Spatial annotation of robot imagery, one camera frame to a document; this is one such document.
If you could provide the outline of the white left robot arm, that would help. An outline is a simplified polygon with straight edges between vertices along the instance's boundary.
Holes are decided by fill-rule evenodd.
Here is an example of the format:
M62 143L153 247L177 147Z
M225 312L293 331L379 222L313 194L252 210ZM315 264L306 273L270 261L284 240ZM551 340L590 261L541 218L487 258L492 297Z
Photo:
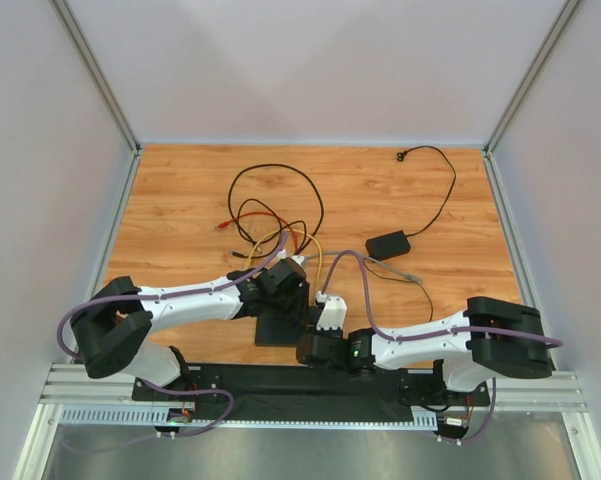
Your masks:
M184 376L184 359L176 348L151 342L150 335L209 320L298 322L308 314L308 293L306 273L291 258L178 287L140 287L123 276L72 314L70 325L89 378L124 373L166 387Z

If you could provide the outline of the black network switch box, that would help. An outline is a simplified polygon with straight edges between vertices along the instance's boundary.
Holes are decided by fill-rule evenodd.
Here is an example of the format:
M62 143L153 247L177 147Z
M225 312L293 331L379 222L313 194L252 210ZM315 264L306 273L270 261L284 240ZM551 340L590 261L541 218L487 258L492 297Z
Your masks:
M314 326L322 308L291 307L284 312L266 311L256 319L255 345L259 347L295 347L303 332Z

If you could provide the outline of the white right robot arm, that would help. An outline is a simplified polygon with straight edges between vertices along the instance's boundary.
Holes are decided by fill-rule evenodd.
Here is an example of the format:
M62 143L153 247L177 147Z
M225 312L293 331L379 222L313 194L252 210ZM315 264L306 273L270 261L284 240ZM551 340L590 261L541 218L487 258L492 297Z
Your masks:
M366 329L344 334L344 300L326 296L317 323L296 346L296 359L309 367L336 367L350 374L397 371L439 361L444 386L468 393L494 377L543 379L552 374L549 351L563 342L544 334L540 312L491 297L472 297L465 309L437 321L404 328Z

